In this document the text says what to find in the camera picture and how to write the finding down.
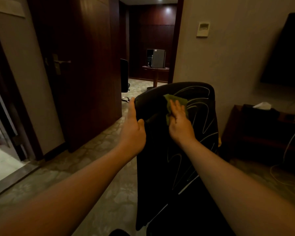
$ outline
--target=tile floor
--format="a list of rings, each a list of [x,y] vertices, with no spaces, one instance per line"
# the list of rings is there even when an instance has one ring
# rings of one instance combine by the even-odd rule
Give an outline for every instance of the tile floor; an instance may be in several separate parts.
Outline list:
[[[0,149],[0,180],[23,167],[26,163],[20,162]]]
[[[123,96],[136,97],[153,86],[153,82],[129,79],[130,91]],[[110,151],[118,142],[128,103],[122,102],[122,117],[114,125],[74,153],[63,152],[40,169],[0,195],[0,216],[19,202],[25,202],[51,185],[67,178]],[[135,230],[137,216],[137,159],[129,162],[114,178],[97,204],[73,235],[106,236],[116,228],[130,235],[145,235]]]

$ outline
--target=black leather chair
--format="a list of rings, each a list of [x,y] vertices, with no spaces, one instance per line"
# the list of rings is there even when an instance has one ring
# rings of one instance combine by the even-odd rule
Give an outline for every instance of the black leather chair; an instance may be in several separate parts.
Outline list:
[[[137,119],[147,135],[137,155],[136,229],[150,222],[147,235],[234,235],[186,154],[173,142],[166,125],[165,94],[188,99],[188,115],[199,142],[215,152],[218,127],[211,85],[181,82],[163,85],[135,99]]]
[[[128,83],[129,78],[129,64],[126,59],[120,59],[120,76],[121,76],[121,92],[127,93],[130,87]],[[122,97],[122,101],[129,102],[130,99],[128,97]]]

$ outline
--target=ceiling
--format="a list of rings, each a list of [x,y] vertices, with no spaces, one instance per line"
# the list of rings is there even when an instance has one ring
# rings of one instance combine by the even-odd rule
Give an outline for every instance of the ceiling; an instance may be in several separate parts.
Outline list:
[[[149,5],[177,3],[178,0],[120,0],[127,5]]]

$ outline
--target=white tissue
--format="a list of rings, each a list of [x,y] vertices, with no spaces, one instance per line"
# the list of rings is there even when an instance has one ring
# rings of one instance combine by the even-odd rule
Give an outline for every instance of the white tissue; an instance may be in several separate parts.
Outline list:
[[[258,108],[258,109],[263,109],[263,110],[270,110],[271,109],[271,104],[268,102],[262,102],[257,104],[256,106],[253,106],[253,108]]]

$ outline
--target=white cable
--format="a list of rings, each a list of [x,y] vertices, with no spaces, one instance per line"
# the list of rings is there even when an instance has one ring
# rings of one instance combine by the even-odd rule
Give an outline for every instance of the white cable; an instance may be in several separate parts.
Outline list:
[[[291,138],[291,140],[289,141],[289,143],[287,144],[287,147],[286,147],[286,149],[285,149],[285,151],[284,151],[284,155],[283,155],[283,162],[282,162],[281,164],[283,164],[284,161],[285,161],[285,155],[286,155],[286,152],[287,152],[287,150],[288,150],[288,148],[289,148],[289,146],[290,146],[292,140],[294,139],[294,137],[295,137],[295,133],[294,133],[294,135],[292,136],[292,138]],[[286,184],[286,183],[284,183],[284,182],[279,181],[277,178],[274,177],[274,175],[272,174],[272,168],[277,167],[277,166],[279,166],[279,165],[271,166],[271,168],[270,168],[270,174],[271,174],[271,176],[272,176],[277,182],[279,182],[279,183],[281,183],[281,184],[283,184],[283,185],[293,186],[293,187],[294,187],[295,184],[293,184],[293,185]]]

